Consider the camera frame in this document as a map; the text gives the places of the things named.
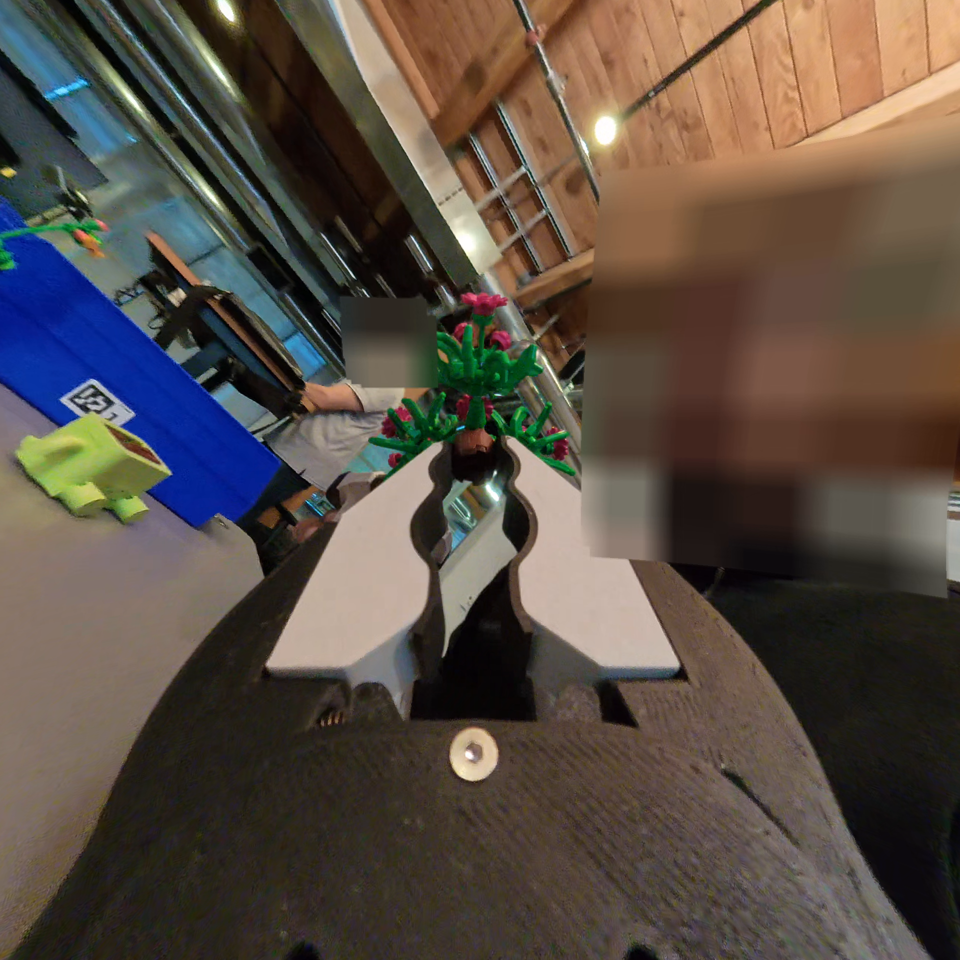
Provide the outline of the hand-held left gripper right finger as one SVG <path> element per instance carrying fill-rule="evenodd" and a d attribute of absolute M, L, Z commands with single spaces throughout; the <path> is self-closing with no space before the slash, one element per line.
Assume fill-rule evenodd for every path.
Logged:
<path fill-rule="evenodd" d="M 582 497 L 518 440 L 511 492 L 530 532 L 511 563 L 517 618 L 531 636 L 536 685 L 665 680 L 680 661 L 639 575 L 623 558 L 595 557 L 582 533 Z"/>

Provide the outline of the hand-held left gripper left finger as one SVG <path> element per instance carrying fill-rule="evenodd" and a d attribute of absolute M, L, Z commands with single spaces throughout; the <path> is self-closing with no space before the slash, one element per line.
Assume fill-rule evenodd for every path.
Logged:
<path fill-rule="evenodd" d="M 443 654 L 450 446 L 436 442 L 335 525 L 266 662 L 270 676 L 414 687 Z"/>

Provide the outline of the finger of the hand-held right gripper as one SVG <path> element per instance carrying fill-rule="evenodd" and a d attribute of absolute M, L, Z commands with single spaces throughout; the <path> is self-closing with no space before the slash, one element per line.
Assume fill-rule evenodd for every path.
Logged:
<path fill-rule="evenodd" d="M 327 488 L 327 502 L 332 507 L 330 519 L 339 519 L 375 491 L 387 478 L 385 471 L 349 471 L 338 476 Z"/>

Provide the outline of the toy flower plant brown base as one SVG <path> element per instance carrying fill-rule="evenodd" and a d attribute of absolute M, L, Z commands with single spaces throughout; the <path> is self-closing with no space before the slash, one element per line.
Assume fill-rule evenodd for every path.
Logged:
<path fill-rule="evenodd" d="M 438 394 L 426 410 L 412 399 L 403 400 L 387 412 L 381 435 L 370 441 L 390 451 L 387 476 L 434 445 L 453 446 L 458 439 L 475 435 L 497 439 L 504 434 L 505 420 L 495 411 L 494 401 L 544 371 L 534 344 L 510 355 L 509 336 L 496 328 L 498 309 L 509 304 L 505 296 L 465 293 L 461 302 L 468 309 L 468 320 L 454 333 L 437 334 Z"/>

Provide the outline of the small toy flower sprig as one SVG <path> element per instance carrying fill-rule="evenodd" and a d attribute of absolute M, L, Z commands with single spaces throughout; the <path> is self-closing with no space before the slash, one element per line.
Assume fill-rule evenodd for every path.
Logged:
<path fill-rule="evenodd" d="M 569 432 L 549 426 L 552 412 L 553 404 L 550 402 L 545 403 L 537 414 L 521 405 L 501 426 L 507 438 L 517 441 L 539 461 L 560 474 L 574 478 L 576 470 L 569 462 Z"/>

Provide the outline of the wooden top desk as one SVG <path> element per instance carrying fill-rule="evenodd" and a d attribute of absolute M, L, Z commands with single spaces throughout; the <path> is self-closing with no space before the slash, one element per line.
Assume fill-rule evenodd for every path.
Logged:
<path fill-rule="evenodd" d="M 144 242 L 147 266 L 113 300 L 149 307 L 146 334 L 168 358 L 254 434 L 318 412 L 297 360 L 239 294 L 202 280 L 159 232 Z"/>

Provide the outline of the lime green toy planter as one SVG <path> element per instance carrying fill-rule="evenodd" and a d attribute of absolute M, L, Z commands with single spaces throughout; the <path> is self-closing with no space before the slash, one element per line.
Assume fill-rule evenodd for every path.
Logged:
<path fill-rule="evenodd" d="M 109 512 L 123 524 L 149 507 L 143 495 L 171 469 L 142 439 L 98 414 L 85 414 L 49 434 L 26 436 L 14 452 L 23 472 L 71 515 Z"/>

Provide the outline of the blue plastic bin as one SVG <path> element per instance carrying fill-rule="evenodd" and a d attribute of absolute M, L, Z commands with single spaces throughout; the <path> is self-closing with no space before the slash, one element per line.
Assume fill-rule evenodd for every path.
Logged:
<path fill-rule="evenodd" d="M 7 246 L 1 279 L 1 380 L 63 426 L 93 412 L 71 403 L 95 383 L 103 410 L 164 461 L 172 475 L 151 496 L 192 526 L 235 522 L 280 464 L 250 431 L 39 236 Z"/>

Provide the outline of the silver ventilation duct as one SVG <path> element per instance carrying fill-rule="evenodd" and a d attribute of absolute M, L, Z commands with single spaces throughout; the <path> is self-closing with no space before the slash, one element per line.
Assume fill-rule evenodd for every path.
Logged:
<path fill-rule="evenodd" d="M 520 296 L 532 291 L 533 282 L 512 292 L 501 283 L 495 266 L 504 253 L 467 194 L 453 148 L 444 147 L 434 130 L 439 107 L 384 2 L 278 6 L 450 280 L 509 296 L 501 321 L 515 338 L 532 343 Z"/>

